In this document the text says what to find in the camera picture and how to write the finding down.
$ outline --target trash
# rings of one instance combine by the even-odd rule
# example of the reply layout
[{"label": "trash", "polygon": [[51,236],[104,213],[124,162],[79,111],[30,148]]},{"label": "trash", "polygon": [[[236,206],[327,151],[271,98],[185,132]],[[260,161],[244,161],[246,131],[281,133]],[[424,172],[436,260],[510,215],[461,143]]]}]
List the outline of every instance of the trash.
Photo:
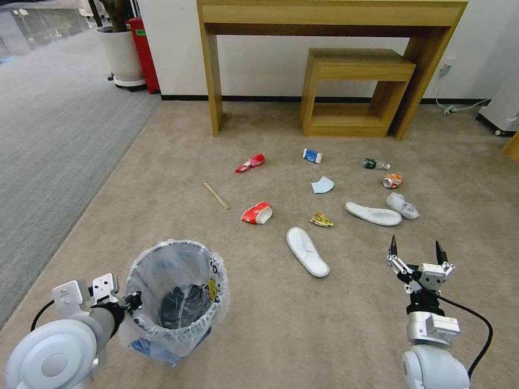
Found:
[{"label": "trash", "polygon": [[390,174],[384,177],[382,184],[388,188],[393,189],[402,184],[402,176],[398,174]]},{"label": "trash", "polygon": [[330,272],[328,264],[323,261],[312,240],[304,229],[292,227],[287,231],[287,243],[299,262],[312,276],[324,277]]},{"label": "trash", "polygon": [[323,153],[318,153],[317,151],[310,149],[304,149],[303,158],[309,160],[310,162],[319,164],[321,163],[321,159],[323,159]]},{"label": "trash", "polygon": [[351,202],[347,202],[344,207],[351,214],[374,224],[390,227],[402,221],[402,216],[398,212],[388,209],[368,208]]},{"label": "trash", "polygon": [[252,224],[265,224],[265,222],[272,216],[272,208],[266,202],[259,202],[255,206],[247,209],[243,215],[242,220]]},{"label": "trash", "polygon": [[334,182],[325,176],[322,176],[319,181],[312,183],[312,189],[314,190],[314,193],[326,193],[331,191],[333,187]]},{"label": "trash", "polygon": [[389,170],[391,168],[390,164],[387,164],[382,161],[377,161],[371,158],[366,158],[362,163],[366,169],[379,169],[379,170]]},{"label": "trash", "polygon": [[406,219],[416,219],[420,216],[415,206],[405,201],[405,198],[400,193],[391,193],[385,202],[388,203],[388,206],[391,209],[395,210]]},{"label": "trash", "polygon": [[142,309],[121,323],[122,344],[173,365],[223,320],[230,302],[223,259],[192,240],[170,239],[143,251],[126,291],[142,291]]},{"label": "trash", "polygon": [[265,157],[263,156],[263,154],[258,154],[252,158],[249,158],[248,160],[246,160],[243,165],[240,165],[236,170],[235,172],[236,173],[241,173],[241,172],[244,172],[244,171],[247,171],[249,170],[250,168],[254,167],[254,166],[258,166],[258,165],[261,165],[263,162],[265,162]]},{"label": "trash", "polygon": [[222,207],[224,207],[226,210],[230,209],[230,206],[222,200],[222,198],[209,186],[207,182],[202,182],[202,184],[209,190],[209,192],[212,193],[212,195],[218,200],[220,204],[222,204]]},{"label": "trash", "polygon": [[328,219],[321,211],[314,213],[312,218],[309,220],[311,223],[318,225],[319,227],[333,227],[334,222]]}]

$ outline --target trash bag liner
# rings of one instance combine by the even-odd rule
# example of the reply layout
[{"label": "trash bag liner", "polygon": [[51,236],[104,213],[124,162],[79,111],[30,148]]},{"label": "trash bag liner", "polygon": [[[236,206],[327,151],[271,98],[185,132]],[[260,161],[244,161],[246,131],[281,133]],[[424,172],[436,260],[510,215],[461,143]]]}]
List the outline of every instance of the trash bag liner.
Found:
[{"label": "trash bag liner", "polygon": [[121,325],[121,342],[176,364],[223,320],[230,292],[223,259],[192,240],[160,242],[133,263],[126,293],[141,291],[142,309]]}]

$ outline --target red trash bin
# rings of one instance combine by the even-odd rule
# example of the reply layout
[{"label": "red trash bin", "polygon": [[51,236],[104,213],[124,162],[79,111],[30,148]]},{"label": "red trash bin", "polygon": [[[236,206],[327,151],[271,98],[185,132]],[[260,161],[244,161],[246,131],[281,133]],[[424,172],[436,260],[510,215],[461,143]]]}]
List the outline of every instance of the red trash bin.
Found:
[{"label": "red trash bin", "polygon": [[153,65],[153,58],[151,58],[150,45],[146,38],[146,31],[144,29],[144,23],[140,16],[127,20],[127,23],[131,27],[131,34],[134,37],[135,47],[137,48],[137,54],[141,61],[142,71],[144,73],[144,79],[146,80],[146,86],[150,95],[153,93],[160,93],[160,86],[158,85],[157,73],[155,72],[155,66]]}]

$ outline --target plant pot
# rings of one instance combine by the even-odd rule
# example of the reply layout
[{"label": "plant pot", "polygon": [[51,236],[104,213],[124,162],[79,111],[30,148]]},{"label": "plant pot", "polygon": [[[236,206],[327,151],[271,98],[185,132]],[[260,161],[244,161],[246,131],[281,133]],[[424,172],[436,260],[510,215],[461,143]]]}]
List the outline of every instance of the plant pot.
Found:
[{"label": "plant pot", "polygon": [[115,84],[126,87],[144,85],[146,81],[131,31],[113,32],[112,26],[106,26],[99,27],[97,32]]}]

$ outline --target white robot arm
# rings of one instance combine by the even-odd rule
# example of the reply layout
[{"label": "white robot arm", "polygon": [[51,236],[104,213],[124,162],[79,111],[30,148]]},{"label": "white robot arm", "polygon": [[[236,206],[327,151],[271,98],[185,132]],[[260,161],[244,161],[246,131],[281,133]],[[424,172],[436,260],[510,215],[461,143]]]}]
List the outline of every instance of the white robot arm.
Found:
[{"label": "white robot arm", "polygon": [[[141,308],[140,292],[116,297],[117,278],[97,277],[92,286],[70,281],[52,290],[62,320],[34,329],[16,346],[5,369],[8,389],[87,388],[92,372],[104,361],[105,347],[117,332],[126,312]],[[93,296],[94,305],[87,303]]]},{"label": "white robot arm", "polygon": [[407,307],[407,339],[413,344],[402,356],[408,389],[469,389],[465,367],[446,348],[460,333],[458,320],[446,317],[440,308],[440,287],[455,269],[436,242],[438,264],[407,265],[397,256],[393,236],[386,261],[397,278],[405,283],[411,304]]}]

